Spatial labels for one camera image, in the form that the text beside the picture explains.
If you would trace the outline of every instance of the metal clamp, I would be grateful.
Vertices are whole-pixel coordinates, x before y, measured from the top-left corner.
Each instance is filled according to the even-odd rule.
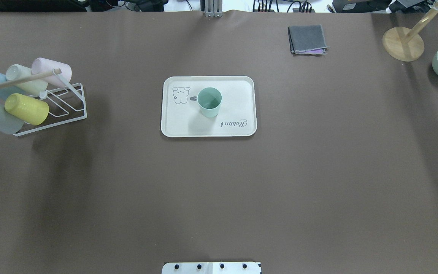
[[[222,0],[201,0],[205,17],[222,17]]]

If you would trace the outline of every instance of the cup rack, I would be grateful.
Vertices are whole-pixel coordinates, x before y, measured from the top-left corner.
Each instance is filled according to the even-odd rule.
[[[38,126],[33,126],[25,122],[21,130],[16,132],[14,136],[22,136],[32,132],[87,118],[86,99],[82,84],[69,83],[61,75],[60,69],[54,69],[53,71],[38,73],[28,77],[0,83],[0,88],[14,86],[16,84],[26,83],[28,81],[41,79],[52,75],[55,75],[60,81],[62,81],[65,87],[53,90],[45,90],[40,93],[40,99],[34,95],[29,95],[29,97],[47,102],[50,107],[49,116]]]

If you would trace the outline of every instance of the wooden handle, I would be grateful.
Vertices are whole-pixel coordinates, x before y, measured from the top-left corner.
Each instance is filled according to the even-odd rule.
[[[14,85],[21,84],[21,83],[42,79],[42,78],[54,75],[54,72],[55,72],[55,74],[60,74],[60,73],[62,73],[62,70],[61,69],[54,69],[54,71],[46,71],[46,72],[30,75],[27,77],[23,77],[20,79],[6,81],[4,83],[0,83],[0,88],[10,87],[10,86],[14,86]]]
[[[407,44],[417,35],[427,24],[438,14],[438,2],[434,3],[432,8],[425,14],[422,19],[410,30],[407,35],[401,39],[402,44]]]

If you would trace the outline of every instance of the gray table surface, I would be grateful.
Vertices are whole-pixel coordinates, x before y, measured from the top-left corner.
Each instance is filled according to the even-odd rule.
[[[421,14],[0,13],[0,72],[70,64],[86,120],[0,134],[0,273],[438,273],[438,16],[405,63],[383,33]],[[322,24],[323,57],[287,27]],[[247,75],[251,137],[160,132],[170,76]]]

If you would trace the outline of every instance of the wooden stand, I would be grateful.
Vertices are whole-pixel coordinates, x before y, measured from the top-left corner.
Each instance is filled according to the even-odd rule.
[[[395,27],[383,35],[383,47],[394,58],[400,61],[415,61],[424,53],[424,41],[418,35],[428,22],[438,14],[438,2],[412,28]]]

